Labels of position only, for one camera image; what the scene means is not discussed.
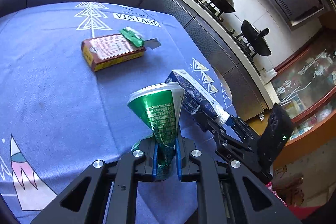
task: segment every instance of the white tile wall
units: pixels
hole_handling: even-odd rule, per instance
[[[336,138],[329,140],[312,153],[287,164],[287,172],[275,174],[272,182],[273,187],[283,185],[284,182],[303,176],[300,186],[304,193],[302,207],[315,206],[317,200],[322,203],[327,201],[326,194],[334,191],[336,181]]]
[[[323,193],[319,194],[318,196],[315,196],[315,197],[305,201],[304,205],[305,205],[305,207],[322,206],[322,205],[325,205],[325,203],[327,202],[327,198],[328,198],[328,193],[323,192]]]
[[[258,29],[269,28],[265,37],[272,55],[254,57],[259,70],[273,69],[302,47],[320,28],[318,19],[291,31],[284,19],[267,0],[233,0],[236,12],[224,14],[224,24],[241,32],[241,24],[248,20]]]

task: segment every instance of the green can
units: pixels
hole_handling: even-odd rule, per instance
[[[169,175],[175,155],[184,88],[177,82],[148,86],[130,95],[127,106],[153,131],[158,143],[157,180]]]

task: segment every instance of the red cloth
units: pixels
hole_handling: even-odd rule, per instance
[[[300,220],[307,218],[313,212],[315,212],[320,206],[316,207],[295,207],[295,206],[288,206],[288,209]]]

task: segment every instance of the table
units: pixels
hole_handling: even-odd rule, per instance
[[[127,26],[162,45],[93,73],[82,40]],[[94,160],[118,160],[151,133],[127,100],[164,82],[172,69],[185,69],[236,115],[215,72],[171,15],[102,3],[44,5],[1,18],[0,40],[0,193],[22,224]],[[180,127],[198,149],[219,159],[212,134],[184,111]],[[231,128],[227,133],[238,139]],[[195,182],[181,183],[176,175],[139,183],[136,222],[182,224],[196,210],[196,196]]]

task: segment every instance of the pink pattern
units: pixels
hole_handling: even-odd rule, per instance
[[[266,187],[287,207],[287,204],[285,201],[283,201],[277,194],[277,192],[275,192],[272,187],[273,187],[273,184],[272,182],[269,182],[266,184]]]
[[[25,189],[23,179],[22,179],[22,172],[24,172],[29,180],[29,182],[36,188],[37,190],[37,185],[35,182],[35,177],[34,177],[34,171],[29,165],[28,162],[14,162],[12,161],[12,169],[13,172],[15,173],[17,180],[19,181],[19,184],[23,189]]]

